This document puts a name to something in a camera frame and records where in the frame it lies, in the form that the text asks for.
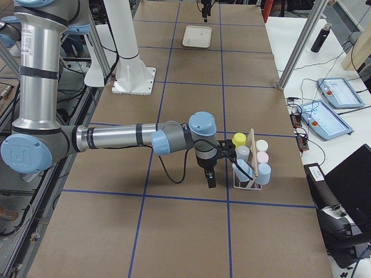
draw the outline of white square plate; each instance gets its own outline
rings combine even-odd
[[[183,45],[208,48],[211,41],[211,27],[189,25],[185,29]]]

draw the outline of yellow bottle cap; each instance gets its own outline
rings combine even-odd
[[[243,133],[234,134],[232,143],[236,146],[236,148],[246,145],[246,135]]]

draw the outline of white table surface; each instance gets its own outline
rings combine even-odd
[[[313,53],[310,50],[319,31],[323,28],[325,23],[326,20],[324,19],[321,19],[318,22],[314,32],[311,35],[311,38],[305,46],[303,54],[301,55],[296,68],[300,68],[304,65],[325,63],[332,58],[336,58],[340,55],[340,53],[343,53],[343,48],[332,31],[318,53]],[[282,75],[282,71],[285,68],[285,65],[291,55],[301,30],[304,27],[304,24],[305,19],[281,17],[269,17],[268,19],[266,24],[268,37],[280,76]],[[301,97],[300,85],[304,78],[310,78],[313,80],[324,77],[344,77],[347,79],[358,78],[359,75],[356,71],[343,70],[341,62],[345,56],[345,53],[341,54],[339,59],[336,60],[335,65],[335,60],[333,60],[325,65],[314,65],[300,70],[294,70],[288,81],[288,84],[284,89],[285,97]],[[350,83],[356,91],[366,89],[361,79],[350,81]],[[316,100],[323,99],[321,92],[319,90],[317,92],[317,83],[312,81],[304,81],[303,93],[305,98]],[[366,106],[371,105],[371,95],[368,91],[360,93],[359,96],[361,99],[363,99]],[[336,111],[341,113],[349,110],[350,109],[337,109]],[[309,139],[320,145],[326,153],[326,160],[321,166],[325,174],[335,168],[340,162],[351,155],[361,145],[366,143],[371,146],[371,108],[345,114],[341,117],[354,129],[354,132],[350,136],[344,135],[330,141],[323,141],[311,130],[309,131]],[[305,124],[303,127],[308,130],[308,126]],[[309,148],[309,151],[303,153],[303,164],[315,162],[321,163],[323,161],[322,151],[310,142]],[[343,272],[348,272],[347,277],[351,277],[352,270],[339,268],[332,257],[329,257],[329,260],[334,277],[340,277]],[[371,259],[363,259],[357,267],[357,272],[355,273],[354,278],[370,278],[370,273]]]

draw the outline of red object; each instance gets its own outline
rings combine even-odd
[[[264,9],[263,9],[264,23],[267,23],[268,16],[269,16],[269,14],[271,13],[271,10],[272,10],[273,1],[274,0],[266,0],[266,2],[265,2]]]

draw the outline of black screen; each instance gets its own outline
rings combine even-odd
[[[363,145],[325,177],[362,232],[371,231],[371,148]]]

